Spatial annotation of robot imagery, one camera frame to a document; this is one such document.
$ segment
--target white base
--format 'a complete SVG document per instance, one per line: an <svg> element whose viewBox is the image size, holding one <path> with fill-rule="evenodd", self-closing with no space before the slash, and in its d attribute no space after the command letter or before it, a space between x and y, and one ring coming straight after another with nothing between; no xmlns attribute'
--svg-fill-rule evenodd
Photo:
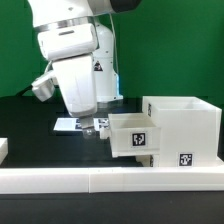
<svg viewBox="0 0 224 224"><path fill-rule="evenodd" d="M8 152L0 139L0 159ZM0 194L224 190L224 163L192 168L0 169Z"/></svg>

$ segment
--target green backdrop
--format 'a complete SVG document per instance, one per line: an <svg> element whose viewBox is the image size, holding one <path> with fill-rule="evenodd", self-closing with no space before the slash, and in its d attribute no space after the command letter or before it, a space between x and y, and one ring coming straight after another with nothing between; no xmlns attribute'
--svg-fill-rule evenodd
<svg viewBox="0 0 224 224"><path fill-rule="evenodd" d="M125 97L198 96L224 107L223 0L143 0L114 21ZM14 95L46 62L26 0L0 1L0 27L0 96Z"/></svg>

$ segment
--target white container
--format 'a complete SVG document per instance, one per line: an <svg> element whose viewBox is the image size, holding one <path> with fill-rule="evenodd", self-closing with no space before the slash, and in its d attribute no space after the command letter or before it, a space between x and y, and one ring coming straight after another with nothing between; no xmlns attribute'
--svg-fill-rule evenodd
<svg viewBox="0 0 224 224"><path fill-rule="evenodd" d="M159 166L217 165L221 109L195 97L143 97L143 113L161 127Z"/></svg>
<svg viewBox="0 0 224 224"><path fill-rule="evenodd" d="M159 153L160 128L142 113L109 114L113 157Z"/></svg>
<svg viewBox="0 0 224 224"><path fill-rule="evenodd" d="M219 163L221 109L195 97L143 97L142 111L109 115L114 157L135 155L144 165L154 160L160 167Z"/></svg>

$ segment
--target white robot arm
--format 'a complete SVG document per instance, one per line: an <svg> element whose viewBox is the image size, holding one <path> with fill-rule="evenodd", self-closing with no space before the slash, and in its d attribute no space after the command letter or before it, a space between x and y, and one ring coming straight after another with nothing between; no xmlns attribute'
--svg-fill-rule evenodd
<svg viewBox="0 0 224 224"><path fill-rule="evenodd" d="M33 85L41 100L54 92L56 78L69 114L80 118L84 137L94 136L97 97L92 52L99 46L94 16L135 9L141 0L28 0L38 42L53 71Z"/></svg>

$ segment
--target cable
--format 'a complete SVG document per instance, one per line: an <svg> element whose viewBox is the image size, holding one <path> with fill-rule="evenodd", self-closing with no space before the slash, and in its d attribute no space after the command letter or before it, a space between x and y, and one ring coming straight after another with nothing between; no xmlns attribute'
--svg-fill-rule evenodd
<svg viewBox="0 0 224 224"><path fill-rule="evenodd" d="M115 54L116 70L117 70L117 74L119 75L116 32L115 32L115 29L114 29L113 17L112 17L111 14L109 14L109 16L110 16L110 22L111 22L111 25L112 25L112 31L113 31L113 36L114 36L114 54Z"/></svg>
<svg viewBox="0 0 224 224"><path fill-rule="evenodd" d="M18 93L16 93L16 96L23 96L24 93L26 93L27 91L32 90L32 85L27 86L25 89L19 91Z"/></svg>
<svg viewBox="0 0 224 224"><path fill-rule="evenodd" d="M47 72L50 70L51 65L52 65L52 61L50 61L50 62L48 63L47 67L45 68L44 73L47 73Z"/></svg>

